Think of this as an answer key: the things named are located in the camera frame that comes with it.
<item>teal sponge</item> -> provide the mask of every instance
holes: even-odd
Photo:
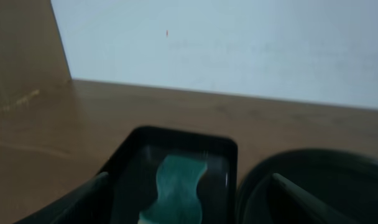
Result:
[[[196,188],[206,169],[204,161],[167,156],[157,169],[157,200],[140,212],[139,223],[200,224],[203,214]]]

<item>wooden table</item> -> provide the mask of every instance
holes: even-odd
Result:
[[[0,112],[0,223],[87,181],[142,125],[235,140],[238,182],[261,160],[289,149],[378,157],[378,111],[72,81]]]

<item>green sponge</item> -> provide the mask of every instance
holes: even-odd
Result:
[[[139,223],[200,224],[202,211],[196,188],[206,169],[204,161],[167,156],[157,169],[157,200],[140,212]]]

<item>table surface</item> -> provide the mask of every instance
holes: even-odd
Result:
[[[0,112],[0,223],[87,181],[143,125],[233,139],[238,183],[290,149],[378,158],[378,111],[75,80]]]

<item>white wall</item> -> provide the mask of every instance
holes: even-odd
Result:
[[[378,108],[378,0],[52,6],[73,78]]]

